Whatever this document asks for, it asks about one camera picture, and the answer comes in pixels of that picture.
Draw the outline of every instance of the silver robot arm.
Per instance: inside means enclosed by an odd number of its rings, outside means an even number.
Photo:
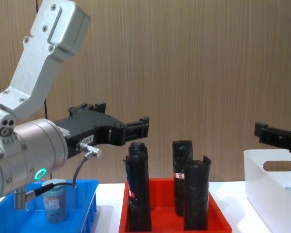
[[[57,170],[67,160],[59,128],[39,119],[16,126],[43,105],[61,62],[81,47],[89,16],[74,2],[43,0],[23,40],[24,51],[9,87],[0,93],[0,197]],[[24,208],[24,195],[16,208]]]

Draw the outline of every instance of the green led ring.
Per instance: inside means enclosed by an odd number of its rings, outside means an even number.
[[[45,174],[47,173],[47,169],[46,168],[41,168],[39,169],[36,174],[34,175],[34,179],[35,180],[39,180],[41,179],[42,177],[45,176]]]

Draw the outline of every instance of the white plastic bin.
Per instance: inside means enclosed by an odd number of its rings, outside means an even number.
[[[265,171],[267,161],[291,161],[288,150],[246,150],[245,185],[248,200],[274,233],[291,233],[291,171]]]

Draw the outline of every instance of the white label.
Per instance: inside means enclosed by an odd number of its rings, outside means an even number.
[[[59,127],[59,126],[58,126],[58,129],[60,129],[60,131],[63,133],[63,135],[65,137],[70,135],[70,131],[69,130],[66,130],[66,129],[64,129],[62,127]]]
[[[82,139],[82,143],[86,143],[86,144],[89,144],[89,143],[92,143],[94,141],[94,135],[90,135],[84,139]]]
[[[174,177],[177,179],[184,179],[184,173],[174,173]]]
[[[44,208],[48,210],[59,209],[59,200],[44,200]]]

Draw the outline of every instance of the blue tray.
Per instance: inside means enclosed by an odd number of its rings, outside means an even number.
[[[26,190],[43,182],[31,183]],[[14,209],[14,194],[0,202],[0,233],[90,233],[96,212],[97,180],[77,180],[77,188],[66,187],[67,219],[59,223],[46,221],[42,195],[29,201],[24,210]]]

